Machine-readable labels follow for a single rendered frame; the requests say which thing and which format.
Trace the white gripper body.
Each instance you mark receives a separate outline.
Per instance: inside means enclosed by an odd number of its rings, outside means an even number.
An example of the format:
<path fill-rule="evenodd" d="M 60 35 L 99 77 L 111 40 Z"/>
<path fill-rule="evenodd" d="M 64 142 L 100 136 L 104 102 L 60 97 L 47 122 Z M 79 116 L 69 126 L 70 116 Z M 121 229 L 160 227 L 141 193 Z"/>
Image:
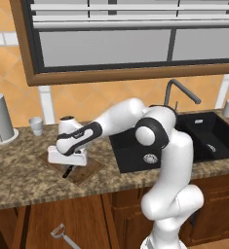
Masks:
<path fill-rule="evenodd" d="M 57 163 L 64 165 L 78 165 L 78 166 L 86 166 L 88 163 L 87 160 L 87 151 L 85 148 L 76 151 L 70 156 L 65 156 L 61 154 L 56 146 L 48 147 L 48 162 L 49 163 Z"/>

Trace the brown framed window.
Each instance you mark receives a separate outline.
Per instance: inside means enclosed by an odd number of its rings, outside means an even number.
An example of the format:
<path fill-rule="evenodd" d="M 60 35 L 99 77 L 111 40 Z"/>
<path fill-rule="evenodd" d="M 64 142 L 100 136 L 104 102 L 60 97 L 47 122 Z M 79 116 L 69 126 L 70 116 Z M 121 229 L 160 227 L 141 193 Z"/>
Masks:
<path fill-rule="evenodd" d="M 27 0 L 9 0 L 30 87 L 114 82 L 169 77 L 229 74 L 229 59 L 189 62 L 140 62 L 114 66 L 59 66 L 45 68 L 38 35 L 32 28 Z"/>

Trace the brown wooden cutting board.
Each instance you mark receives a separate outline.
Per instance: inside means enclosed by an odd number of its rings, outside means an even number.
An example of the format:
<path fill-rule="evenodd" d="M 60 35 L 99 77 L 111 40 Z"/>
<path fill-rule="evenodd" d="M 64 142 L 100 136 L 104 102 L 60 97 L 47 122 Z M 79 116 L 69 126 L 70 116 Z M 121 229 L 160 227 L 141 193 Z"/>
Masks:
<path fill-rule="evenodd" d="M 65 172 L 69 168 L 68 165 L 49 163 L 47 152 L 40 155 L 39 158 L 46 166 L 55 170 L 63 179 L 72 182 L 76 186 L 83 186 L 88 180 L 104 168 L 104 164 L 88 157 L 88 164 L 86 166 L 73 166 L 68 175 L 64 177 Z"/>

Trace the white cup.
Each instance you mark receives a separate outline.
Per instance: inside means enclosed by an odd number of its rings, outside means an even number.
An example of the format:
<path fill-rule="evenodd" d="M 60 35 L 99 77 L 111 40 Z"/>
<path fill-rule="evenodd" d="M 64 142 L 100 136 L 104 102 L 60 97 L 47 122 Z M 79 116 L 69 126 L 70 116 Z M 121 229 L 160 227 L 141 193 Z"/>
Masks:
<path fill-rule="evenodd" d="M 35 136 L 41 136 L 43 134 L 43 119 L 41 117 L 30 118 L 29 125 Z"/>

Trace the dark grey tap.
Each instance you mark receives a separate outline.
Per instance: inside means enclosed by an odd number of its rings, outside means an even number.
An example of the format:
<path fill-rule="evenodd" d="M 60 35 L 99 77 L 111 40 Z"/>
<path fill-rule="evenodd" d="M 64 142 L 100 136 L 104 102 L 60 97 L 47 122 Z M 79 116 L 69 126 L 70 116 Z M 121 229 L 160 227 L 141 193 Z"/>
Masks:
<path fill-rule="evenodd" d="M 164 100 L 165 106 L 169 106 L 172 85 L 175 85 L 177 88 L 179 88 L 185 95 L 187 95 L 190 99 L 192 99 L 195 102 L 195 104 L 201 104 L 202 100 L 196 94 L 194 94 L 191 90 L 186 88 L 178 80 L 171 79 L 169 80 L 166 87 L 165 100 Z"/>

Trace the white window blind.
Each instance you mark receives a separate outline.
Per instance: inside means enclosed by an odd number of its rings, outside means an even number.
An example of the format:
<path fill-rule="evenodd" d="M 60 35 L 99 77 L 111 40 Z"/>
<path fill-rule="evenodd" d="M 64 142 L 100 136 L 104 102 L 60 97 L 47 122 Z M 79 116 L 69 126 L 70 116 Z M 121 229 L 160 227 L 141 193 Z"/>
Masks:
<path fill-rule="evenodd" d="M 117 0 L 29 5 L 36 29 L 121 29 L 229 26 L 229 3 L 214 0 Z"/>

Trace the brown wooden cupboard door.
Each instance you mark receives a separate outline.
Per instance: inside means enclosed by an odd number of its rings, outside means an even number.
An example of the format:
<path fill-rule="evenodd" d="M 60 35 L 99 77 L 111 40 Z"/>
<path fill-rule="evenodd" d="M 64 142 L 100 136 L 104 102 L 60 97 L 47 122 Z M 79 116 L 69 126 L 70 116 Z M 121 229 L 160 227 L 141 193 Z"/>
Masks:
<path fill-rule="evenodd" d="M 60 224 L 81 249 L 110 249 L 100 196 L 88 196 L 31 206 L 26 249 L 72 249 L 51 232 Z"/>
<path fill-rule="evenodd" d="M 153 222 L 141 212 L 141 198 L 149 187 L 115 192 L 109 195 L 114 225 L 120 249 L 140 249 L 142 241 L 149 235 Z"/>
<path fill-rule="evenodd" d="M 229 238 L 229 174 L 192 180 L 204 194 L 204 206 L 181 227 L 186 246 Z"/>

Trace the black double sink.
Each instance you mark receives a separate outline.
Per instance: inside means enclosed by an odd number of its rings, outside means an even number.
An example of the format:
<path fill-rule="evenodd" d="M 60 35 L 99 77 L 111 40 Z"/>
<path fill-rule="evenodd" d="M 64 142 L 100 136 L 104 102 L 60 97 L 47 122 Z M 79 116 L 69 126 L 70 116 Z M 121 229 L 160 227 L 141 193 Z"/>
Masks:
<path fill-rule="evenodd" d="M 214 112 L 179 115 L 175 128 L 191 136 L 194 162 L 229 159 L 229 124 Z M 109 139 L 121 173 L 161 166 L 162 152 L 140 145 L 133 128 Z"/>

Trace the grey peeler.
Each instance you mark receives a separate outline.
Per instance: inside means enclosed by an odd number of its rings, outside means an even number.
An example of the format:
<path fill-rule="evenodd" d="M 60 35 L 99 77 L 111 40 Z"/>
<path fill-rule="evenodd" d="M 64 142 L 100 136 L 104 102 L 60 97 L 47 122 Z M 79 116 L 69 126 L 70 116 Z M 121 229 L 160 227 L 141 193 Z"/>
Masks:
<path fill-rule="evenodd" d="M 81 249 L 69 236 L 65 234 L 65 225 L 58 225 L 52 232 L 51 236 L 55 239 L 63 238 L 73 249 Z"/>

